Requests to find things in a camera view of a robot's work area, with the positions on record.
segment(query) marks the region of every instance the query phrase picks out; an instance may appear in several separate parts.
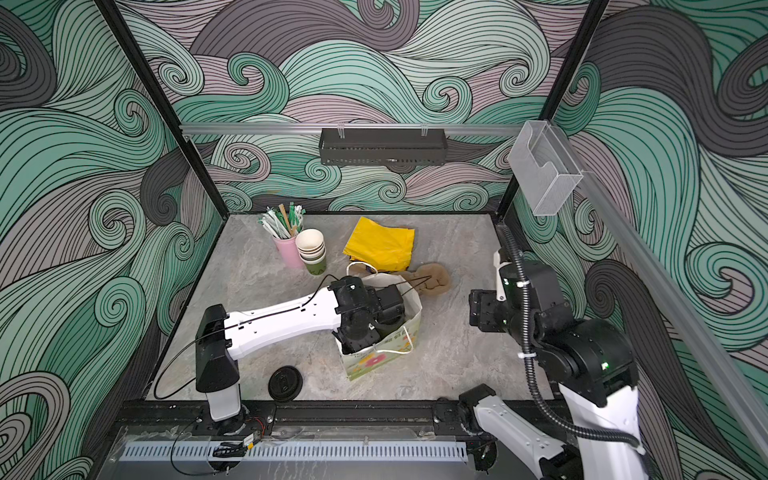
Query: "paper cup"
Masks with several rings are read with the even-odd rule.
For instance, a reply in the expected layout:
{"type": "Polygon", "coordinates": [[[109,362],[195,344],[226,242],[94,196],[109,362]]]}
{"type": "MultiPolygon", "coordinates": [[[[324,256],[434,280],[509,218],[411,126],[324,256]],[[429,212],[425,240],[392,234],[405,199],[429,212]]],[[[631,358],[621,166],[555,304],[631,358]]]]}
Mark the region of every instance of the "paper cup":
{"type": "Polygon", "coordinates": [[[326,256],[317,260],[304,260],[304,265],[312,275],[322,275],[326,271],[326,256]]]}
{"type": "Polygon", "coordinates": [[[296,235],[296,248],[304,253],[312,253],[325,243],[323,233],[320,230],[309,228],[296,235]]]}
{"type": "Polygon", "coordinates": [[[326,254],[326,249],[322,249],[320,252],[313,253],[312,255],[307,255],[305,253],[299,252],[299,256],[301,257],[302,261],[309,261],[312,262],[314,260],[319,260],[320,257],[324,257],[326,254]]]}

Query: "red wire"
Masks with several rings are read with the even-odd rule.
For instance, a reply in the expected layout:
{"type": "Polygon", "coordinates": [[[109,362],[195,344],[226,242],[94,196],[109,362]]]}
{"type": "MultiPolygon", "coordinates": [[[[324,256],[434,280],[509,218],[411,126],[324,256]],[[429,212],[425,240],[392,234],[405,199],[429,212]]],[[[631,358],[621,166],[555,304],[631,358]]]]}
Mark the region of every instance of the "red wire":
{"type": "Polygon", "coordinates": [[[261,433],[259,434],[259,439],[261,439],[262,437],[264,437],[264,430],[266,430],[264,428],[264,424],[261,422],[261,420],[259,420],[259,417],[251,417],[247,421],[249,422],[251,420],[256,420],[257,422],[259,422],[259,425],[261,425],[261,433]]]}

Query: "aluminum rail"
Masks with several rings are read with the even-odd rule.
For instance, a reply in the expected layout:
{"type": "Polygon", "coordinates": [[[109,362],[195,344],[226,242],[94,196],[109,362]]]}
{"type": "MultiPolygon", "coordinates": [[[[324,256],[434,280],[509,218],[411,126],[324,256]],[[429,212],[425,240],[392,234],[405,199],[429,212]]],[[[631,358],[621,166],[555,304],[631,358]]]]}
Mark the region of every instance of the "aluminum rail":
{"type": "Polygon", "coordinates": [[[194,122],[181,124],[184,135],[320,135],[324,128],[441,128],[446,135],[516,137],[523,124],[306,124],[278,122],[194,122]]]}

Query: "wave pattern wallpaper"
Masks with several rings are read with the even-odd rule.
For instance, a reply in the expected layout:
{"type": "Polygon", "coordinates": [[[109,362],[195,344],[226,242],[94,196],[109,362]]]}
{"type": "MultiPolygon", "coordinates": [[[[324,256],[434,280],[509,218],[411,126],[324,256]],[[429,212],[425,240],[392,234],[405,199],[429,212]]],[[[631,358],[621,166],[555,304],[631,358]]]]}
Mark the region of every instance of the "wave pattern wallpaper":
{"type": "MultiPolygon", "coordinates": [[[[118,0],[183,123],[519,124],[541,112],[587,3],[118,0]]],[[[317,136],[196,140],[232,211],[494,210],[514,142],[458,136],[445,166],[388,169],[322,165],[317,136]]]]}
{"type": "MultiPolygon", "coordinates": [[[[653,0],[608,12],[555,118],[617,209],[768,400],[768,2],[653,0]]],[[[710,380],[577,190],[515,209],[578,315],[624,328],[641,428],[667,480],[768,478],[710,380]]]]}
{"type": "Polygon", "coordinates": [[[0,477],[85,478],[221,217],[92,0],[0,6],[0,477]]]}

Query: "green paper cup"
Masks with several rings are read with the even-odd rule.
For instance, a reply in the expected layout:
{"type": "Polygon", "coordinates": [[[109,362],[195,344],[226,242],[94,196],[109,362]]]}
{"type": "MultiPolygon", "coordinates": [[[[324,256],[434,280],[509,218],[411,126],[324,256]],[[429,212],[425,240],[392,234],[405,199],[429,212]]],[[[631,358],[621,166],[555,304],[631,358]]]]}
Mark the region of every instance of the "green paper cup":
{"type": "Polygon", "coordinates": [[[322,275],[326,271],[326,256],[323,255],[317,260],[304,260],[301,259],[306,265],[306,269],[312,275],[322,275]]]}

